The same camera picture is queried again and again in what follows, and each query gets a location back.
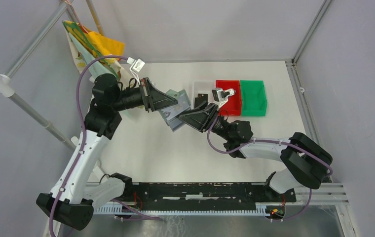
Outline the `dark grey credit card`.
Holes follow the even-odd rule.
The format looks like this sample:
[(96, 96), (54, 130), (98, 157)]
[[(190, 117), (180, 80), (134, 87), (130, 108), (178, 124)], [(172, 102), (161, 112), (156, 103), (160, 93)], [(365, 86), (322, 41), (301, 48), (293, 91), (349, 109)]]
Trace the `dark grey credit card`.
[(201, 104), (202, 102), (208, 102), (208, 94), (199, 93), (195, 99), (195, 102)]

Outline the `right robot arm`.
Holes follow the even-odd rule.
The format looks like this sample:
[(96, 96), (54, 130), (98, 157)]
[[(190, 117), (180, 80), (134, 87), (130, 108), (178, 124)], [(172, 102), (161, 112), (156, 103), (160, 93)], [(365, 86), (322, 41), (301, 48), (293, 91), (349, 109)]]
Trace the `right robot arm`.
[(299, 186), (319, 189), (323, 180), (333, 174), (332, 156), (301, 132), (280, 139), (257, 138), (249, 121), (228, 122), (220, 115), (215, 103), (178, 115), (184, 124), (205, 132), (209, 146), (232, 158), (263, 158), (281, 162), (285, 168), (267, 178), (263, 195), (268, 201), (277, 201), (282, 195)]

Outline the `white printed card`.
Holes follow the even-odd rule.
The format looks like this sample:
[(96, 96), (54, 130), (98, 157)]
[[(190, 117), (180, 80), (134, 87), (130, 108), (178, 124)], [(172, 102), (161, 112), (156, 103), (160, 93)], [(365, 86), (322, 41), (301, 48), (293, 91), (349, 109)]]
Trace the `white printed card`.
[(189, 102), (186, 100), (179, 101), (177, 105), (170, 106), (160, 110), (160, 114), (167, 122), (175, 119), (180, 113), (190, 108)]

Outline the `black credit card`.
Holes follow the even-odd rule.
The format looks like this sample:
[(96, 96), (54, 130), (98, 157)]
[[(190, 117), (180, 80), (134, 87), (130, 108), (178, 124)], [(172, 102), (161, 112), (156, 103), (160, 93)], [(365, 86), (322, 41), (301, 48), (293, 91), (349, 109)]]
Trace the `black credit card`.
[(205, 98), (195, 98), (194, 100), (194, 109), (202, 110), (208, 105), (208, 100)]

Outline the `green leather card holder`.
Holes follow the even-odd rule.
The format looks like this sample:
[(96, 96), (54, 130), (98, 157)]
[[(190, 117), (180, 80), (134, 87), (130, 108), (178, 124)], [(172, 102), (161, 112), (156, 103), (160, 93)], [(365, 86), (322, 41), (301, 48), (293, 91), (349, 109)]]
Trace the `green leather card holder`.
[(190, 110), (191, 103), (189, 96), (185, 90), (174, 91), (170, 89), (166, 92), (166, 94), (176, 99), (178, 103), (174, 106), (159, 110), (159, 113), (162, 116), (163, 120), (166, 122), (167, 126), (170, 127), (172, 132), (175, 132), (176, 130), (184, 126), (184, 123), (178, 119), (178, 115), (182, 112)]

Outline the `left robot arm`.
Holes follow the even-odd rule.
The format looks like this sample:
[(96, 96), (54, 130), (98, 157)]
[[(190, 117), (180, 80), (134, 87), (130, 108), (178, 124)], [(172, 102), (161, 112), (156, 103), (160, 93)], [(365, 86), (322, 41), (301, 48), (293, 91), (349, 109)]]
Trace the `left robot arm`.
[(114, 173), (102, 184), (88, 189), (87, 181), (104, 148), (122, 121), (121, 111), (144, 106), (158, 111), (178, 103), (177, 99), (156, 89), (149, 78), (141, 85), (121, 89), (116, 77), (103, 74), (95, 79), (94, 98), (84, 116), (77, 147), (59, 181), (49, 193), (39, 194), (37, 206), (51, 219), (75, 230), (83, 230), (94, 211), (119, 198), (133, 196), (132, 178)]

